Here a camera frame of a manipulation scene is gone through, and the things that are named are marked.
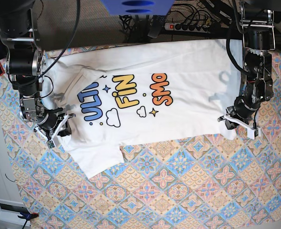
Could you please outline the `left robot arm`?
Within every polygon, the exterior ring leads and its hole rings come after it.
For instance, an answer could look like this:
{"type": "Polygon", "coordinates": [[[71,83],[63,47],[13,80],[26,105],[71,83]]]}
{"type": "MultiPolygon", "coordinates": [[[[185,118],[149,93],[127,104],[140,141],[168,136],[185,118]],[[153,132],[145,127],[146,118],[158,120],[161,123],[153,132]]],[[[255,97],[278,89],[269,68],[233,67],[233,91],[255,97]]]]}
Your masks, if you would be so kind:
{"type": "Polygon", "coordinates": [[[235,19],[229,26],[226,51],[234,67],[245,76],[245,90],[218,120],[224,121],[229,130],[239,125],[244,127],[247,137],[255,139],[261,135],[257,123],[261,103],[273,97],[270,51],[276,48],[274,11],[243,0],[239,4],[233,1],[232,5],[235,19]],[[243,66],[238,65],[230,49],[231,32],[235,28],[242,34],[243,66]]]}

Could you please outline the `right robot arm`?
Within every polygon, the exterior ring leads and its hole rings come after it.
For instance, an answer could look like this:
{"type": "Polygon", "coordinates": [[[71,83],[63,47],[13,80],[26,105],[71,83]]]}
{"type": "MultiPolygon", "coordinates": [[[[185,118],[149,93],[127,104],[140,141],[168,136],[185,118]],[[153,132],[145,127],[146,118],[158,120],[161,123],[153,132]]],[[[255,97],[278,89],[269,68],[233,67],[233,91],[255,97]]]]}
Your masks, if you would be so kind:
{"type": "Polygon", "coordinates": [[[20,94],[20,116],[34,124],[48,148],[59,145],[58,136],[71,134],[62,108],[48,109],[43,105],[41,91],[47,72],[56,60],[42,70],[43,51],[39,46],[37,15],[33,0],[0,0],[0,75],[6,73],[14,90],[20,94]]]}

